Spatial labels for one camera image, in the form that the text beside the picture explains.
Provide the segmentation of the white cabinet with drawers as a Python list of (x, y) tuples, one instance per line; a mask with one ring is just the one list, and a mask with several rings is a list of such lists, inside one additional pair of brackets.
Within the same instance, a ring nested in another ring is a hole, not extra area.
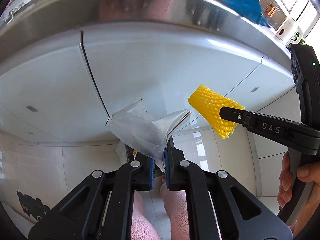
[(306, 37), (319, 20), (310, 0), (259, 0), (265, 18), (274, 31), (279, 31), (286, 20), (294, 20)]

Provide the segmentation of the yellow foam net sleeve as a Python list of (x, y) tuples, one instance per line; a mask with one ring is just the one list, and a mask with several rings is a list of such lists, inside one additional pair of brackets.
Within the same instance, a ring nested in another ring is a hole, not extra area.
[(220, 109), (222, 107), (245, 109), (244, 106), (236, 101), (226, 98), (204, 85), (199, 85), (189, 97), (188, 103), (208, 121), (221, 139), (229, 138), (236, 129), (237, 124), (233, 121), (223, 120), (220, 117)]

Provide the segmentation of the silver foil bag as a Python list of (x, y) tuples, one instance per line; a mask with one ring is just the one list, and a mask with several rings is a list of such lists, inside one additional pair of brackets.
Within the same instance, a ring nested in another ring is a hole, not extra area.
[(165, 172), (164, 151), (172, 134), (191, 116), (183, 109), (155, 119), (147, 112), (142, 98), (135, 98), (125, 108), (112, 113), (106, 127), (123, 144), (152, 158)]

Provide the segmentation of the green potted plant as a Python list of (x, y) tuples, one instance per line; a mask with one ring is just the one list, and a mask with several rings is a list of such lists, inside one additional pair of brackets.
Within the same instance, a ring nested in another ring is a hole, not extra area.
[(305, 44), (305, 40), (303, 38), (303, 33), (297, 31), (293, 38), (291, 39), (292, 44)]

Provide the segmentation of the white electric kettle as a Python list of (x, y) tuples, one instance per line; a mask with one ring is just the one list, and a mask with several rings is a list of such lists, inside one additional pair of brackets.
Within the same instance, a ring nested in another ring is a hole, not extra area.
[(287, 46), (291, 44), (291, 39), (297, 31), (303, 33), (301, 27), (294, 19), (287, 18), (283, 25), (278, 29), (276, 37), (279, 38), (281, 42)]

